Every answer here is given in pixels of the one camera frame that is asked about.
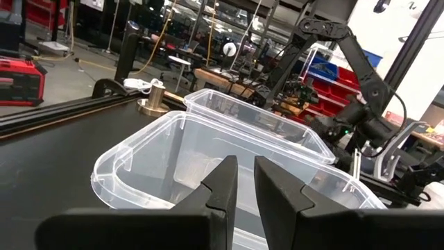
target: red tool case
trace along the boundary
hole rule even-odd
[[[38,106],[47,71],[37,62],[0,58],[0,106]]]

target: transparent plastic box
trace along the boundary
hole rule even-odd
[[[255,156],[267,157],[348,208],[385,208],[365,185],[340,170],[178,111],[155,120],[100,156],[91,183],[111,208],[170,209],[229,155],[236,155],[239,164],[233,249],[268,249],[255,196]]]
[[[320,163],[334,162],[334,154],[308,126],[245,101],[215,90],[203,89],[188,94],[184,104],[189,113],[213,119],[261,139],[266,138],[271,144],[301,153]]]

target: blue bin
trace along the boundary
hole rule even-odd
[[[364,54],[367,56],[368,61],[370,62],[370,64],[373,67],[377,67],[377,65],[379,64],[379,62],[382,59],[381,56],[375,55],[375,54],[373,54],[371,52],[368,52],[368,51],[365,51],[365,50],[364,50]]]
[[[322,64],[328,70],[323,71],[323,70],[314,68],[315,65],[319,65],[319,64]],[[336,81],[338,79],[338,75],[339,75],[338,66],[336,66],[333,63],[330,63],[322,58],[319,58],[319,57],[313,58],[313,61],[311,62],[311,65],[309,68],[309,72],[314,73],[314,74],[318,74],[318,75],[328,78],[332,81]]]

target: concrete floor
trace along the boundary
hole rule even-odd
[[[33,40],[34,37],[28,35],[27,40],[32,44],[38,44],[36,40]],[[87,46],[84,46],[84,44],[83,41],[76,40],[76,46],[74,47],[75,54],[65,60],[38,61],[48,71],[44,86],[44,102],[40,104],[39,107],[90,97],[96,80],[100,78],[114,78],[114,71],[112,70],[85,63],[79,64],[74,61],[74,58],[80,58],[81,60],[94,62],[105,67],[115,68],[118,56],[97,50],[92,51],[88,49]],[[61,57],[62,53],[54,53],[51,52],[50,49],[42,48],[41,56]],[[140,69],[143,67],[143,64],[135,62],[134,67]],[[130,77],[151,81],[153,78],[159,78],[160,73],[160,69],[148,66],[142,73]],[[170,92],[173,92],[176,87],[176,82],[173,79],[165,79],[164,84]],[[0,117],[33,108],[34,107],[0,106]]]

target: black table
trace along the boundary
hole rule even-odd
[[[94,163],[155,118],[139,113],[135,101],[101,109],[1,142],[0,249],[34,249],[34,230],[51,215],[107,207],[91,188]]]

